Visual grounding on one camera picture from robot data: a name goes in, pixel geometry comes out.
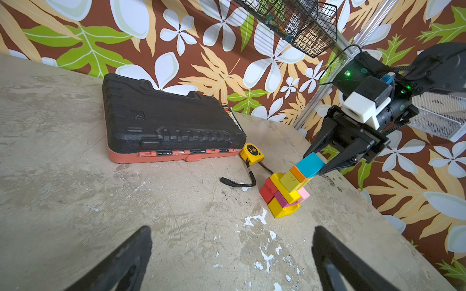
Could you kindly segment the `yellow arch block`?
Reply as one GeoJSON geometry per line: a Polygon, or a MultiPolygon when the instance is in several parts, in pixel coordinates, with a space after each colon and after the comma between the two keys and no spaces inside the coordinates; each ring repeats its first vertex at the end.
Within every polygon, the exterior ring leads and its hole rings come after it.
{"type": "Polygon", "coordinates": [[[283,208],[276,198],[268,203],[269,210],[274,218],[282,218],[294,214],[300,207],[300,204],[283,208]]]}

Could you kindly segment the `light pink block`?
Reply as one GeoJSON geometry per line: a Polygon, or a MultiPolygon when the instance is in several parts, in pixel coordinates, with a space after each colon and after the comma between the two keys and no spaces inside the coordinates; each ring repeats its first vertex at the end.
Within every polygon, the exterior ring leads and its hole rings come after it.
{"type": "Polygon", "coordinates": [[[303,203],[310,197],[310,194],[304,187],[302,187],[301,189],[298,189],[297,192],[300,195],[300,198],[297,200],[299,204],[303,203]]]}

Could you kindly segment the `red arch block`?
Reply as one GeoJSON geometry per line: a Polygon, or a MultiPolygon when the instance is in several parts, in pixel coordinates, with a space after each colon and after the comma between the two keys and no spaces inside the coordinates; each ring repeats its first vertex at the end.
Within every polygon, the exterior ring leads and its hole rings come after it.
{"type": "Polygon", "coordinates": [[[271,178],[267,178],[264,186],[259,190],[262,198],[267,204],[269,204],[275,198],[275,193],[277,191],[278,188],[272,182],[271,178]]]}

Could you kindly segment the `teal block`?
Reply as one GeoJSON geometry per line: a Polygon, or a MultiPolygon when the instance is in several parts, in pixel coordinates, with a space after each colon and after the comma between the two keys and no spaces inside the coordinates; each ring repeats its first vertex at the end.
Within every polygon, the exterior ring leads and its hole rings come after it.
{"type": "Polygon", "coordinates": [[[315,177],[325,166],[325,162],[316,154],[311,153],[296,164],[297,169],[305,178],[315,177]]]}

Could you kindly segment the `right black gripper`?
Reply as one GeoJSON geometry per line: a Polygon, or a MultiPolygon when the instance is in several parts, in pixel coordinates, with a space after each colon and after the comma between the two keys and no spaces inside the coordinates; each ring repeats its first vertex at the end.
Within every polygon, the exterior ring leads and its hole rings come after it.
{"type": "Polygon", "coordinates": [[[320,152],[327,145],[337,149],[339,154],[319,171],[320,175],[325,175],[334,170],[354,166],[362,159],[372,162],[389,143],[390,140],[385,134],[354,121],[334,105],[328,110],[320,132],[303,158],[320,152]]]}

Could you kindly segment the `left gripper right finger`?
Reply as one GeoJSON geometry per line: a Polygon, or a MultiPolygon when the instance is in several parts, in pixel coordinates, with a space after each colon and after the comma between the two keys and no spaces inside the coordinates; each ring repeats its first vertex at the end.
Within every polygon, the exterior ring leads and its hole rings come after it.
{"type": "Polygon", "coordinates": [[[396,291],[398,288],[361,260],[323,226],[314,229],[312,254],[324,291],[396,291]]]}

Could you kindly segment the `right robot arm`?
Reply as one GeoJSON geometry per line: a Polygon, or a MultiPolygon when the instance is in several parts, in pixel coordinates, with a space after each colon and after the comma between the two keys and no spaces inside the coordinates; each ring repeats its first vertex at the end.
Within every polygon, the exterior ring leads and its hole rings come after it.
{"type": "Polygon", "coordinates": [[[339,154],[311,167],[311,175],[372,162],[390,144],[389,135],[418,115],[412,99],[423,93],[459,93],[466,89],[466,45],[448,42],[421,52],[407,66],[390,67],[368,52],[358,53],[330,81],[343,94],[331,106],[320,132],[303,155],[333,146],[339,154]]]}

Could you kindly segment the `orange bar block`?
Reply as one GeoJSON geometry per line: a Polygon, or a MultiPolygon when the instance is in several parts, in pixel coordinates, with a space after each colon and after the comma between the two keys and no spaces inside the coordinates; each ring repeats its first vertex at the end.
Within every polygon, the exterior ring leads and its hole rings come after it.
{"type": "Polygon", "coordinates": [[[290,169],[290,173],[297,179],[299,183],[304,183],[308,181],[308,178],[298,169],[297,166],[293,166],[290,169]]]}

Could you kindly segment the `yellow rectangular block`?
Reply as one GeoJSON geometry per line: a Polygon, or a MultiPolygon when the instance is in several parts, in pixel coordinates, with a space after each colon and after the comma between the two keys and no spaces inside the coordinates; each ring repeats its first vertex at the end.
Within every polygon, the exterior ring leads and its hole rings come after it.
{"type": "Polygon", "coordinates": [[[285,186],[280,182],[281,177],[283,177],[282,173],[275,173],[272,174],[270,180],[288,204],[298,202],[298,200],[301,198],[301,195],[298,193],[297,190],[294,190],[292,192],[287,191],[285,186]]]}

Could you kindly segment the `magenta block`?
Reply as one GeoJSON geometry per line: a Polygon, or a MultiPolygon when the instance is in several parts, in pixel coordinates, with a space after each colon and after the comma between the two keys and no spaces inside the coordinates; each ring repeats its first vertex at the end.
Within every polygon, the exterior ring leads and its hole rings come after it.
{"type": "Polygon", "coordinates": [[[294,205],[299,203],[298,201],[295,201],[293,203],[287,202],[287,200],[285,199],[285,197],[281,194],[281,192],[279,190],[275,192],[274,197],[278,201],[278,203],[280,204],[280,207],[283,208],[283,209],[287,208],[287,207],[290,207],[290,206],[294,206],[294,205]]]}

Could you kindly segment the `lime cube block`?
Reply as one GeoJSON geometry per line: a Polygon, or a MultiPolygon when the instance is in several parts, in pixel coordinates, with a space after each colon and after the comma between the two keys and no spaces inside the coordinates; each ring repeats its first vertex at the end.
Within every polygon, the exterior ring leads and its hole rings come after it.
{"type": "Polygon", "coordinates": [[[285,186],[286,190],[289,192],[301,189],[304,185],[307,184],[307,182],[299,183],[297,179],[295,179],[295,177],[290,173],[290,171],[287,171],[283,175],[283,177],[280,178],[280,182],[285,186]]]}

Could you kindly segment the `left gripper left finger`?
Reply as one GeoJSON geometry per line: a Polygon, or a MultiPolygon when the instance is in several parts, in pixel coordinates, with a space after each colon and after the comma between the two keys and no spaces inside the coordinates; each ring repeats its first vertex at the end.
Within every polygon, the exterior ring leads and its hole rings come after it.
{"type": "Polygon", "coordinates": [[[139,291],[151,252],[151,229],[142,226],[67,290],[139,291]]]}

